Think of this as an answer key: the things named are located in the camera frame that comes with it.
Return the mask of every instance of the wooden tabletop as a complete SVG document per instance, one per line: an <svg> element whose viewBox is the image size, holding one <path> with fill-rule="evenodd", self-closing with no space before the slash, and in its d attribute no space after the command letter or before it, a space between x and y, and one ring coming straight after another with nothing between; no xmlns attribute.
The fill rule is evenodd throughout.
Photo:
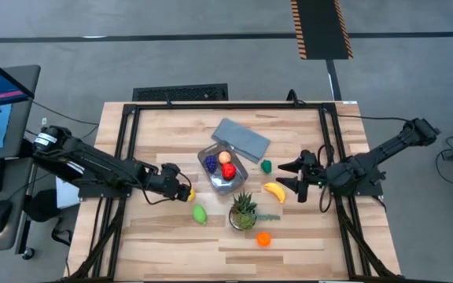
<svg viewBox="0 0 453 283"><path fill-rule="evenodd" d="M105 103L96 148L110 154L115 152L122 108L122 102ZM337 111L358 115L359 107L337 102ZM141 114L134 157L158 166L167 162L177 164L191 179L197 197L191 203L169 201L149 206L142 192L134 190L123 220L117 281L348 278L334 204L326 214L319 211L320 189L310 186L304 204L297 203L296 194L287 188L284 204L263 189L264 183L274 182L276 177L293 177L277 169L277 165L295 160L302 149L317 152L323 144L316 110L144 110ZM211 134L223 118L271 140L264 158L272 161L272 174L265 175L259 164L239 158L249 173L244 190L252 192L258 203L257 212L280 215L280 221L258 221L247 232L230 226L227 216L233 197L231 194L221 197L213 191L197 159L200 150L215 143ZM368 151L361 119L340 118L340 125L348 155ZM149 193L149 198L161 197ZM383 207L371 197L356 199L367 243L391 271L399 273ZM88 255L97 204L97 199L81 203L68 257L72 271ZM192 219L194 204L202 204L206 209L207 226ZM257 246L256 235L260 231L271 234L270 247ZM108 252L101 274L107 273L109 245L105 251ZM357 252L354 257L356 271L361 274Z"/></svg>

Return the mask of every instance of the green lime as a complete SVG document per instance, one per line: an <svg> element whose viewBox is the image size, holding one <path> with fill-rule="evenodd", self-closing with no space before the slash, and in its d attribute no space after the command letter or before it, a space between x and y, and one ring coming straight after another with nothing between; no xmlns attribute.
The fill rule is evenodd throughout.
<svg viewBox="0 0 453 283"><path fill-rule="evenodd" d="M208 221L208 215L200 204L193 206L193 219L202 225L205 225Z"/></svg>

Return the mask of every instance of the white paper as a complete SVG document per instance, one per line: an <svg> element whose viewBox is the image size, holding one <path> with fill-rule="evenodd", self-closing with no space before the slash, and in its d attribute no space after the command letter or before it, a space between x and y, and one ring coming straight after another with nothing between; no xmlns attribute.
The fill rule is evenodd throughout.
<svg viewBox="0 0 453 283"><path fill-rule="evenodd" d="M57 208L69 208L79 204L77 186L73 186L58 177L55 177L55 186L57 188Z"/></svg>

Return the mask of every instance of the black floor mat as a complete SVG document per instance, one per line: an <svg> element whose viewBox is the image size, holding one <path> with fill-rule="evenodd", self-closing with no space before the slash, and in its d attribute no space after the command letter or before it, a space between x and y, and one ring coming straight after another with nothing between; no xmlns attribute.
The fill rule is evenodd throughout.
<svg viewBox="0 0 453 283"><path fill-rule="evenodd" d="M132 101L228 101L226 83L134 88Z"/></svg>
<svg viewBox="0 0 453 283"><path fill-rule="evenodd" d="M291 0L300 58L352 59L338 0Z"/></svg>

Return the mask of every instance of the green object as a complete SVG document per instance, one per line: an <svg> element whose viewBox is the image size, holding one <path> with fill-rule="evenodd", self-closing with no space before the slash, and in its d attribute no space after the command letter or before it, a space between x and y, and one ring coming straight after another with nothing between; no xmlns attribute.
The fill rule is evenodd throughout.
<svg viewBox="0 0 453 283"><path fill-rule="evenodd" d="M258 205L251 201L251 193L242 192L234 197L232 213L234 214L235 225L241 230L250 230L256 223L255 208Z"/></svg>
<svg viewBox="0 0 453 283"><path fill-rule="evenodd" d="M239 193L238 198L234 197L234 205L232 205L232 212L236 214L253 214L258 205L256 202L251 201L251 193Z"/></svg>
<svg viewBox="0 0 453 283"><path fill-rule="evenodd" d="M270 174L272 172L272 162L270 162L269 160L264 160L260 166L263 172L267 174Z"/></svg>
<svg viewBox="0 0 453 283"><path fill-rule="evenodd" d="M261 220L261 221L281 220L281 216L279 216L279 215L260 215L260 214L256 214L256 219Z"/></svg>
<svg viewBox="0 0 453 283"><path fill-rule="evenodd" d="M193 206L193 219L204 226L208 221L208 215L200 204L195 204L195 206Z"/></svg>
<svg viewBox="0 0 453 283"><path fill-rule="evenodd" d="M240 214L236 217L235 222L242 230L251 230L255 225L256 216L253 213Z"/></svg>

